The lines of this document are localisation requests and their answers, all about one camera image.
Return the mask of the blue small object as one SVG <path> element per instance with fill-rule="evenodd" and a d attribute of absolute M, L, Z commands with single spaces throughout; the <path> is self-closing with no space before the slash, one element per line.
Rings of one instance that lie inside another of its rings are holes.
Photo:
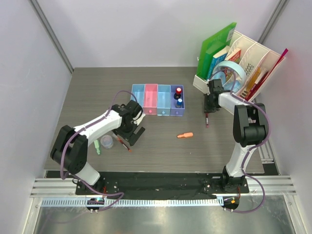
<path fill-rule="evenodd" d="M 183 104 L 183 100 L 182 100 L 181 98 L 179 98 L 179 99 L 177 100 L 177 102 L 176 102 L 175 107 L 176 107 L 176 108 L 181 108 L 181 107 L 182 107 L 182 104 Z"/>

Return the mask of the pink plastic bin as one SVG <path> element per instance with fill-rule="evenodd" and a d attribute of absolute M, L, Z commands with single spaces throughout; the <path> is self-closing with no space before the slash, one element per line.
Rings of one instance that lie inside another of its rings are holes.
<path fill-rule="evenodd" d="M 145 84 L 143 111 L 146 115 L 157 115 L 157 84 Z"/>

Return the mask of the red black stamp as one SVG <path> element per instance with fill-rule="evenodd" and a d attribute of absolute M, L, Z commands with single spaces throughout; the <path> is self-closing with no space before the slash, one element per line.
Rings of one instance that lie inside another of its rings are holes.
<path fill-rule="evenodd" d="M 180 98 L 181 98 L 181 94 L 182 94 L 182 88 L 177 87 L 177 88 L 175 89 L 174 99 L 175 99 L 175 100 L 180 99 Z"/>

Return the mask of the purple plastic bin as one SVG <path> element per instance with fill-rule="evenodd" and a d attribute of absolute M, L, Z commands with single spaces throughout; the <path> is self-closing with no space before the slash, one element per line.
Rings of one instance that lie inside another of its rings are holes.
<path fill-rule="evenodd" d="M 171 85 L 170 91 L 171 110 L 170 116 L 181 117 L 185 111 L 183 85 Z"/>

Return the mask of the light blue bin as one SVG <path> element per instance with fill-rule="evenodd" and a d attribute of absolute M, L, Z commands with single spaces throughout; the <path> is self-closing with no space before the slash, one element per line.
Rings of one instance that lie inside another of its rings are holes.
<path fill-rule="evenodd" d="M 170 85 L 158 85 L 157 90 L 157 115 L 169 116 L 171 110 L 171 87 Z"/>
<path fill-rule="evenodd" d="M 133 84 L 131 91 L 141 107 L 144 105 L 145 84 Z"/>

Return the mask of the light blue front bin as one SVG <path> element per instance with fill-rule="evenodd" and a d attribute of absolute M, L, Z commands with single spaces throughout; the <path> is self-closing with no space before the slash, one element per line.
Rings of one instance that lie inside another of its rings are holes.
<path fill-rule="evenodd" d="M 145 84 L 133 84 L 131 91 L 141 107 L 144 105 Z"/>

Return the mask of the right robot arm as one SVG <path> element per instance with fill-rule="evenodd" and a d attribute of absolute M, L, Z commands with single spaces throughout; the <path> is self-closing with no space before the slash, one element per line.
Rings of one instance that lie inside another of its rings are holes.
<path fill-rule="evenodd" d="M 207 82 L 204 112 L 211 114 L 223 108 L 233 115 L 234 150 L 219 180 L 213 184 L 224 193 L 235 193 L 245 184 L 245 168 L 257 147 L 269 135 L 269 124 L 264 104 L 249 103 L 230 90 L 225 90 L 220 79 Z"/>

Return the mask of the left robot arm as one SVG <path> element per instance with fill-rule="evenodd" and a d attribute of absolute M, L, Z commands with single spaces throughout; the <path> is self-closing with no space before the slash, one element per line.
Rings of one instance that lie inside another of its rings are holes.
<path fill-rule="evenodd" d="M 87 183 L 92 194 L 100 194 L 104 183 L 100 174 L 88 162 L 88 147 L 107 132 L 114 132 L 134 146 L 145 128 L 139 127 L 145 114 L 138 102 L 131 100 L 126 105 L 113 105 L 104 114 L 77 126 L 63 126 L 52 147 L 50 157 L 62 169 Z"/>

